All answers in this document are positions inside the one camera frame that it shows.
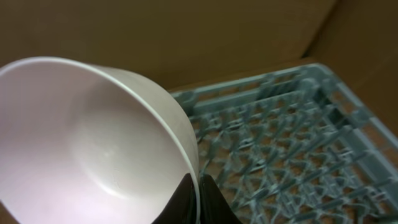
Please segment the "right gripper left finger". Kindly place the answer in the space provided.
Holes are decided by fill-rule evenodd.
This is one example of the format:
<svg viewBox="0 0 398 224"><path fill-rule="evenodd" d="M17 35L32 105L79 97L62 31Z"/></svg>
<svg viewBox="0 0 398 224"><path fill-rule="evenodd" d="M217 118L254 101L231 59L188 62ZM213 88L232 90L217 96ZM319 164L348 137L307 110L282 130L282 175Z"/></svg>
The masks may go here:
<svg viewBox="0 0 398 224"><path fill-rule="evenodd" d="M167 205L152 224L196 224L197 203L190 174L185 174Z"/></svg>

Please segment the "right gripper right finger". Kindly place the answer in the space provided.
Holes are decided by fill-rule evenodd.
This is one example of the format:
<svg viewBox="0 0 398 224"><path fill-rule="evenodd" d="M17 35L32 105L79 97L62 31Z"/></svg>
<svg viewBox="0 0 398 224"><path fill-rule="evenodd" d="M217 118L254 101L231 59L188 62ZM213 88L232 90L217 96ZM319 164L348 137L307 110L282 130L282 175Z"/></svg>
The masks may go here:
<svg viewBox="0 0 398 224"><path fill-rule="evenodd" d="M200 177L199 188L201 224L242 224L210 175Z"/></svg>

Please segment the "medium white bowl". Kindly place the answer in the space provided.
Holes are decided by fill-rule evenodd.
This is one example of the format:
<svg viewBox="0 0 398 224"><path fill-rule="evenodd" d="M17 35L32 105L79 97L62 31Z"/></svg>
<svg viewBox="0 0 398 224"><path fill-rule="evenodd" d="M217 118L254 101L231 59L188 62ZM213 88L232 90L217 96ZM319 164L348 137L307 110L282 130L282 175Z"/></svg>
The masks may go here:
<svg viewBox="0 0 398 224"><path fill-rule="evenodd" d="M127 70L57 57L1 69L1 203L19 223L152 223L198 145L177 100Z"/></svg>

